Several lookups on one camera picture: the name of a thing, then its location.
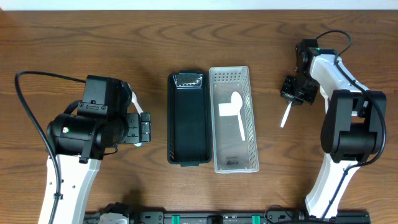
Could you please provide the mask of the white plastic spoon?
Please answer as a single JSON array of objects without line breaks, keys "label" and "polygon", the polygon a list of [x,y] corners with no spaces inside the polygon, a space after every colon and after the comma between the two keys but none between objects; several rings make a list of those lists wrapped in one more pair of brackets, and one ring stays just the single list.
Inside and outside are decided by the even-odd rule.
[{"label": "white plastic spoon", "polygon": [[280,127],[281,128],[283,128],[285,126],[285,124],[286,124],[287,118],[289,117],[289,113],[290,113],[290,110],[291,110],[291,107],[292,107],[292,103],[293,103],[293,101],[290,101],[289,104],[287,105],[285,113],[284,113],[284,115],[282,117],[282,121],[280,123]]},{"label": "white plastic spoon", "polygon": [[242,121],[242,117],[241,117],[241,108],[243,106],[243,99],[237,91],[232,92],[231,103],[233,104],[236,114],[237,114],[237,117],[238,117],[238,125],[239,125],[241,139],[242,139],[242,141],[245,141],[246,137],[245,137],[243,121]]}]

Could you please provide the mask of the black plastic basket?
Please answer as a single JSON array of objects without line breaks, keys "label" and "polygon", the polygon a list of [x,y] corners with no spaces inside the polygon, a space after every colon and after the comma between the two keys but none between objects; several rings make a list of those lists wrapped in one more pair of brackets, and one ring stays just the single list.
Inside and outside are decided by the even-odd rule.
[{"label": "black plastic basket", "polygon": [[181,70],[167,79],[167,160],[182,167],[212,159],[208,75]]}]

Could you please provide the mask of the clear plastic basket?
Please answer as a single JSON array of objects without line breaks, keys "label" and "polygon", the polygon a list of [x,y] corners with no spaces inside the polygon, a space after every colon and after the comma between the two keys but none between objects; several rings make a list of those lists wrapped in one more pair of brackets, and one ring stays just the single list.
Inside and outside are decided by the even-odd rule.
[{"label": "clear plastic basket", "polygon": [[[259,159],[248,67],[211,67],[209,76],[215,172],[257,172]],[[231,103],[234,91],[243,99],[241,117],[245,141],[241,139],[238,117]]]}]

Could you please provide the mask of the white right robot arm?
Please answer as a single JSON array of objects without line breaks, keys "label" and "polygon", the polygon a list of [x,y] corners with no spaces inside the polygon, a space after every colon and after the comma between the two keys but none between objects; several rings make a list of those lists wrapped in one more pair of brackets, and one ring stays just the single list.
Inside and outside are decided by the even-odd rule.
[{"label": "white right robot arm", "polygon": [[330,219],[355,172],[377,160],[385,148],[386,96],[357,81],[339,53],[319,47],[317,39],[303,39],[295,53],[297,75],[286,76],[280,95],[289,108],[312,104],[318,93],[325,100],[323,163],[305,207],[311,218]]}]

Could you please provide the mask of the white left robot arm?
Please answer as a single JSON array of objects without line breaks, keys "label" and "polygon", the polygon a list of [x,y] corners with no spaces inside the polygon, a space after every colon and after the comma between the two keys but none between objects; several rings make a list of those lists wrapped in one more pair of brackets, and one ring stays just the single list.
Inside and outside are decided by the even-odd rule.
[{"label": "white left robot arm", "polygon": [[89,75],[83,99],[47,127],[55,154],[47,160],[47,186],[40,223],[82,223],[88,196],[107,148],[150,142],[150,114],[130,84]]}]

